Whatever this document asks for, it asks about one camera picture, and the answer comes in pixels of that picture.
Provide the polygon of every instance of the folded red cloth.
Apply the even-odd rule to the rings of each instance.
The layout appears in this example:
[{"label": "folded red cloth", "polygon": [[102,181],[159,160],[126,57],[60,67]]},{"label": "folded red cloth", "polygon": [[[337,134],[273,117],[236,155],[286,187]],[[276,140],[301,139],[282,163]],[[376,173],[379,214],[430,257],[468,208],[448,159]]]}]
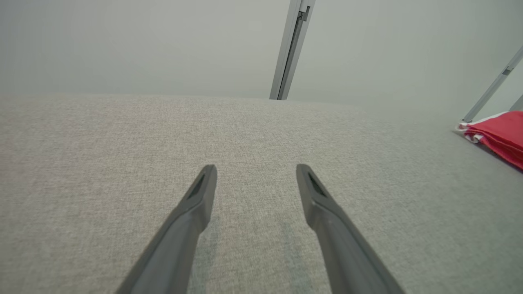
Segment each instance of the folded red cloth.
[{"label": "folded red cloth", "polygon": [[477,122],[458,125],[465,138],[489,147],[506,161],[523,169],[523,111],[509,111]]}]

